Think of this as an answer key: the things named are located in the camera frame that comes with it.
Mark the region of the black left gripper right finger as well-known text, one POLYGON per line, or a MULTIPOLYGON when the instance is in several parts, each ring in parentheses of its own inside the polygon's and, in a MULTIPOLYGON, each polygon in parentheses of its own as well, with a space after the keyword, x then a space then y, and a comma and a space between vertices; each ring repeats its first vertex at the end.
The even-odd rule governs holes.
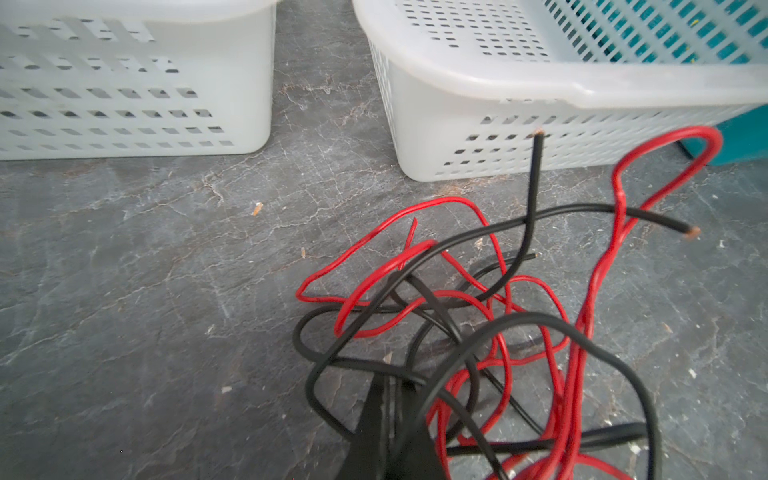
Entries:
MULTIPOLYGON (((395 383, 394 435, 405 431, 405 416, 417 398, 416 385, 406 380, 395 383)), ((410 438, 402 456, 392 466, 393 479, 445 479, 444 468, 438 458, 434 442, 424 420, 410 438)))

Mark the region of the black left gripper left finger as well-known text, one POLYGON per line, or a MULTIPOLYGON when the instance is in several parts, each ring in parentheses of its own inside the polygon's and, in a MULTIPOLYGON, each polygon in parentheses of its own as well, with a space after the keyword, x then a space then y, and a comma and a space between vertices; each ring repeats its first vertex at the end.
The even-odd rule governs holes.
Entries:
POLYGON ((375 374, 337 480, 384 479, 389 447, 389 379, 375 374))

